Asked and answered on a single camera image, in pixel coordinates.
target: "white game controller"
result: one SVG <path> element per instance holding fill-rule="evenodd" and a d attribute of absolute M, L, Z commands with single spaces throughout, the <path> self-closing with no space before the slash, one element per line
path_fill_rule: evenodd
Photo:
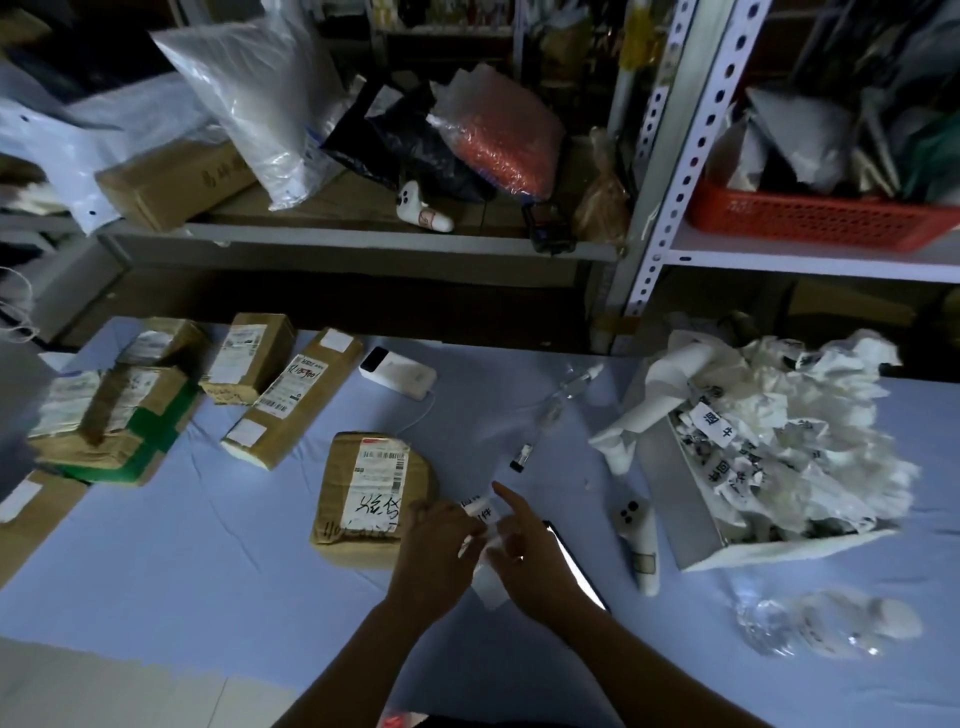
<path fill-rule="evenodd" d="M 453 221 L 420 198 L 420 184 L 410 180 L 396 195 L 396 216 L 405 223 L 436 232 L 450 232 Z"/>
<path fill-rule="evenodd" d="M 636 585 L 647 596 L 660 593 L 657 521 L 650 501 L 635 497 L 612 514 L 617 535 L 630 545 Z"/>

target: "clear plastic bag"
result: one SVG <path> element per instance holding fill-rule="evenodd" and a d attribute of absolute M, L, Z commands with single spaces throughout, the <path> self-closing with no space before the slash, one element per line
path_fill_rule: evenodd
<path fill-rule="evenodd" d="M 599 174 L 574 210 L 571 227 L 580 240 L 623 248 L 627 244 L 630 210 L 627 191 L 613 171 L 613 148 L 607 130 L 591 129 L 590 145 Z"/>
<path fill-rule="evenodd" d="M 321 145 L 348 102 L 298 0 L 263 0 L 246 23 L 163 31 L 154 42 L 220 120 L 267 190 L 298 205 L 343 171 Z"/>
<path fill-rule="evenodd" d="M 513 195 L 550 199 L 565 132 L 535 94 L 485 63 L 436 93 L 427 120 L 457 157 Z"/>

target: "white shelf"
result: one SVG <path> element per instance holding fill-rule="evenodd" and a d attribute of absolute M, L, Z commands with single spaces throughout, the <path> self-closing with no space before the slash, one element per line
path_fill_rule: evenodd
<path fill-rule="evenodd" d="M 663 254 L 669 265 L 960 283 L 960 231 L 913 253 L 714 235 L 686 222 Z"/>

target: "white box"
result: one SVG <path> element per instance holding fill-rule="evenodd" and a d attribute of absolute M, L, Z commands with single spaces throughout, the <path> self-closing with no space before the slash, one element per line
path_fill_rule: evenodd
<path fill-rule="evenodd" d="M 641 364 L 624 397 L 626 411 L 643 400 L 647 368 Z M 770 544 L 736 544 L 721 533 L 700 495 L 696 473 L 669 418 L 663 418 L 636 437 L 636 458 L 647 477 L 657 516 L 681 571 L 739 567 L 774 561 L 818 559 L 861 544 L 868 544 L 900 529 L 879 522 L 867 533 Z"/>

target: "light blue tablecloth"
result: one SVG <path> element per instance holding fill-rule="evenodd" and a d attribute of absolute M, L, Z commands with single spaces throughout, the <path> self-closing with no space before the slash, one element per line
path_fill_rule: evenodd
<path fill-rule="evenodd" d="M 110 365 L 138 330 L 134 320 L 113 320 L 76 364 Z M 643 475 L 635 466 L 614 482 L 586 444 L 616 417 L 635 362 L 607 360 L 517 475 L 507 465 L 538 411 L 525 405 L 553 391 L 568 364 L 585 367 L 596 357 L 382 342 L 440 373 L 433 411 L 404 437 L 434 465 L 443 494 L 482 493 L 494 477 L 520 490 L 556 525 L 616 618 L 694 677 L 777 726 L 960 723 L 960 387 L 885 382 L 892 394 L 881 403 L 880 427 L 924 468 L 900 535 L 819 561 L 680 574 L 661 533 L 661 591 L 646 598 L 606 516 L 631 490 L 646 493 Z M 147 486 L 92 487 L 0 592 L 0 634 L 306 687 L 389 579 L 331 567 L 307 543 L 331 438 L 396 431 L 424 406 L 354 373 L 267 473 L 219 446 L 242 408 L 205 401 Z M 866 663 L 763 658 L 742 642 L 734 593 L 793 595 L 830 584 L 908 601 L 926 633 Z M 643 690 L 642 674 L 636 686 Z M 480 720 L 616 723 L 559 640 L 513 604 L 486 612 L 472 593 L 417 646 L 393 702 Z"/>

